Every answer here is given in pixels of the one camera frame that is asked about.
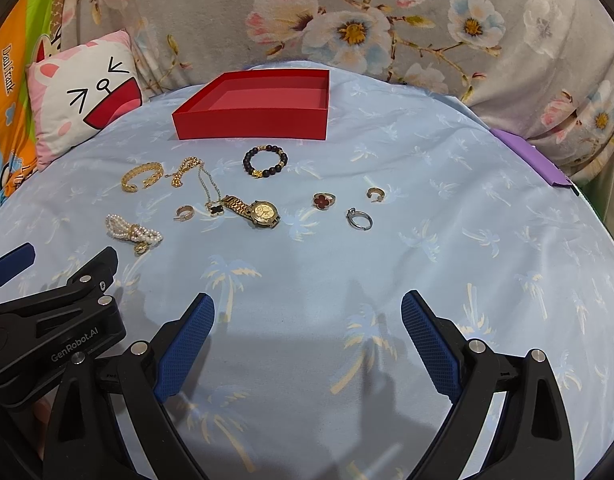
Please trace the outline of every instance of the pink pillow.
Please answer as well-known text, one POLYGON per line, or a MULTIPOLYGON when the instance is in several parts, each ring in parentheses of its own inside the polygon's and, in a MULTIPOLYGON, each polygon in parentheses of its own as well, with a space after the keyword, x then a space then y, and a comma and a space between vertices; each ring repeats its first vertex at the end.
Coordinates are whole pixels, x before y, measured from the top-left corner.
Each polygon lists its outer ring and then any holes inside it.
POLYGON ((40 171, 142 105, 129 35, 123 30, 31 64, 27 86, 40 171))

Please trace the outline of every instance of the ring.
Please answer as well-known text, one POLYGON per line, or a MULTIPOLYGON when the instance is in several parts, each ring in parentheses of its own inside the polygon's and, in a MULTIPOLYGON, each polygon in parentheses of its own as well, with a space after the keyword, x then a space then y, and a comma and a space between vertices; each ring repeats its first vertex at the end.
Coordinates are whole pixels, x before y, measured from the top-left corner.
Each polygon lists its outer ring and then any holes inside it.
POLYGON ((349 222, 349 225, 351 225, 353 228, 360 229, 361 231, 369 231, 373 226, 372 217, 370 217, 367 213, 364 213, 362 211, 356 211, 355 208, 351 208, 350 210, 348 210, 347 221, 349 222), (354 218, 356 218, 357 216, 360 216, 366 219, 367 221, 369 221, 369 225, 366 225, 366 226, 358 225, 356 222, 354 222, 354 218))
POLYGON ((336 197, 331 193, 316 193, 313 196, 313 204, 321 211, 334 205, 336 197))
POLYGON ((376 193, 376 195, 378 195, 378 198, 376 200, 372 200, 372 202, 382 202, 383 199, 385 198, 385 191, 383 191, 379 187, 370 187, 367 190, 367 198, 372 198, 372 195, 374 193, 376 193))
POLYGON ((193 215, 194 208, 190 205, 183 205, 176 209, 176 216, 174 217, 174 220, 180 220, 181 222, 184 222, 186 220, 189 220, 193 215))

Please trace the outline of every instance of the pearl bracelet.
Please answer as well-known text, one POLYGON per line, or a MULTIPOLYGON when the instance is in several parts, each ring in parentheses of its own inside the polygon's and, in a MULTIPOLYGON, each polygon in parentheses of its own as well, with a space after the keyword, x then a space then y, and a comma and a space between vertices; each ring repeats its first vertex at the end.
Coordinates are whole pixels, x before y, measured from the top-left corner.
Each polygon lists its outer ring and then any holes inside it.
POLYGON ((133 250, 136 254, 143 254, 149 246, 162 241, 162 235, 154 229, 147 229, 142 225, 130 224, 118 215, 107 215, 104 219, 107 231, 117 240, 135 242, 133 250))

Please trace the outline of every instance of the red box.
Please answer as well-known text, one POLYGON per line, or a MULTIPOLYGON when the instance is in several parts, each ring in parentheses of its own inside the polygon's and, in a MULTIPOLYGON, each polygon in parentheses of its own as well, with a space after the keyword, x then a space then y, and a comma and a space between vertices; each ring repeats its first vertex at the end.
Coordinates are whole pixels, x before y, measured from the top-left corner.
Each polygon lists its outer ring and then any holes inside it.
POLYGON ((226 72, 173 114, 178 139, 277 137, 325 140, 329 71, 226 72))

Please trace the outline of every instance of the beaded bracelet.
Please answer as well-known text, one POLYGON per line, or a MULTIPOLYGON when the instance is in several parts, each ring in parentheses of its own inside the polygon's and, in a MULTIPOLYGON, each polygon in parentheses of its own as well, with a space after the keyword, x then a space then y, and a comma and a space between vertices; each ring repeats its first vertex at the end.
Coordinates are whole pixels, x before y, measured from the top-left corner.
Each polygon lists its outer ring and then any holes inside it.
POLYGON ((272 146, 268 144, 266 146, 255 146, 251 148, 247 153, 245 153, 245 158, 242 159, 242 166, 245 168, 248 174, 250 174, 254 178, 260 177, 268 177, 270 175, 280 173, 282 169, 287 165, 287 154, 279 148, 278 146, 272 146), (272 166, 268 170, 255 170, 251 165, 251 157, 256 155, 258 152, 275 152, 280 156, 280 162, 275 166, 272 166))

